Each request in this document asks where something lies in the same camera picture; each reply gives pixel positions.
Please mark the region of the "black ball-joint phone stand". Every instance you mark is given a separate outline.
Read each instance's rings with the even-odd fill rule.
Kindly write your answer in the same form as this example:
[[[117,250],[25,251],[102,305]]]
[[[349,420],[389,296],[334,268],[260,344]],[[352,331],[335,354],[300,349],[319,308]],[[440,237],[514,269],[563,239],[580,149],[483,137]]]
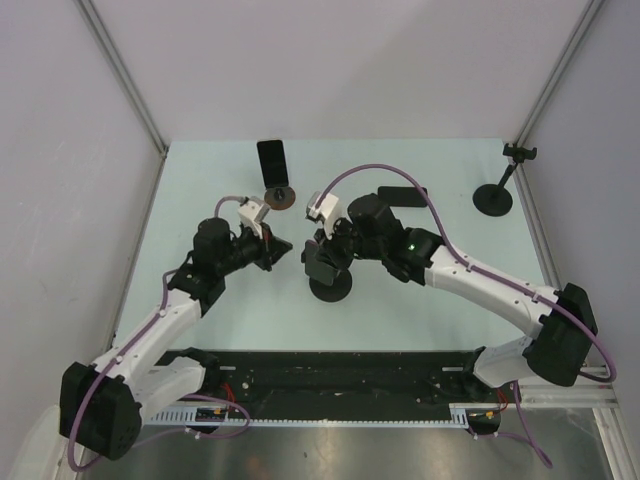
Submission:
[[[352,289],[353,279],[351,281],[347,280],[346,282],[337,281],[332,286],[324,286],[308,277],[308,284],[312,294],[317,299],[326,303],[335,303],[345,299],[349,295]]]

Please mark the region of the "black smartphone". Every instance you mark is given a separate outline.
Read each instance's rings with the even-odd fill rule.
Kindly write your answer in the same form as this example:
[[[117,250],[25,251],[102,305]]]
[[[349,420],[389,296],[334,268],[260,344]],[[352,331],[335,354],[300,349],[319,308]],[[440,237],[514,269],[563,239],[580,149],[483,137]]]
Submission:
[[[427,207],[427,201],[425,200],[427,190],[425,188],[416,189],[415,187],[380,186],[377,190],[377,195],[381,201],[385,202],[390,207]]]

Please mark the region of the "black phone stand round base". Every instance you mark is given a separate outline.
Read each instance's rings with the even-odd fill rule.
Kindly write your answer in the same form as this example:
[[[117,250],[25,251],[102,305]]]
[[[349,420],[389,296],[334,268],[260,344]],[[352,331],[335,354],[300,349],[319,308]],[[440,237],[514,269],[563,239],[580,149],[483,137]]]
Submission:
[[[509,213],[513,207],[513,198],[506,189],[506,183],[520,165],[534,160],[537,154],[536,147],[527,149],[516,143],[505,144],[502,155],[508,158],[507,167],[497,184],[486,183],[475,190],[472,202],[476,209],[490,217],[502,217]]]

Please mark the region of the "purple smartphone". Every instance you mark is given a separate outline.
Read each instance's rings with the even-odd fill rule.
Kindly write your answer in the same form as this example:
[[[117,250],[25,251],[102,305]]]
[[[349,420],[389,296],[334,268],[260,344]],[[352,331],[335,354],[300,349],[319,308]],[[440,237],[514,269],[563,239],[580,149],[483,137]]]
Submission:
[[[305,242],[301,262],[304,265],[305,274],[324,286],[332,286],[339,275],[339,270],[323,246],[314,240]]]

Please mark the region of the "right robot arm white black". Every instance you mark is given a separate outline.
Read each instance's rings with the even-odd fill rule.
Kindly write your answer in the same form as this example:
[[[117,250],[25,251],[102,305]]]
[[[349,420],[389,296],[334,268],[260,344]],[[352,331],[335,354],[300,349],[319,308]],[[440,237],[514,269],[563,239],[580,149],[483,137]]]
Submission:
[[[320,226],[302,255],[317,297],[331,301],[348,293],[351,264],[378,261],[403,283],[456,294],[522,332],[519,339],[474,351],[461,376],[469,399],[484,401],[498,387],[533,376],[561,387],[573,386],[580,376],[597,334],[582,288],[537,286],[478,263],[436,233],[403,226],[376,194],[343,207],[335,195],[315,193],[306,217]]]

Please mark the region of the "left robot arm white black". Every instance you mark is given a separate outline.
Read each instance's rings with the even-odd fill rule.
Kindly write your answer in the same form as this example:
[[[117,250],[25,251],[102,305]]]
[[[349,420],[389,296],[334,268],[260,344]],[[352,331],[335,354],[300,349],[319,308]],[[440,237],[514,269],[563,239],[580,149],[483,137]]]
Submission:
[[[164,367],[156,363],[208,313],[224,293],[227,276],[249,265],[269,271],[291,249],[264,222],[243,225],[238,234],[222,218],[199,224],[185,261],[163,274],[161,301],[148,317],[123,344],[64,372],[59,432],[68,440],[73,470],[82,469],[74,458],[77,445],[117,460],[156,414],[192,394],[207,400],[219,392],[220,374],[193,350]]]

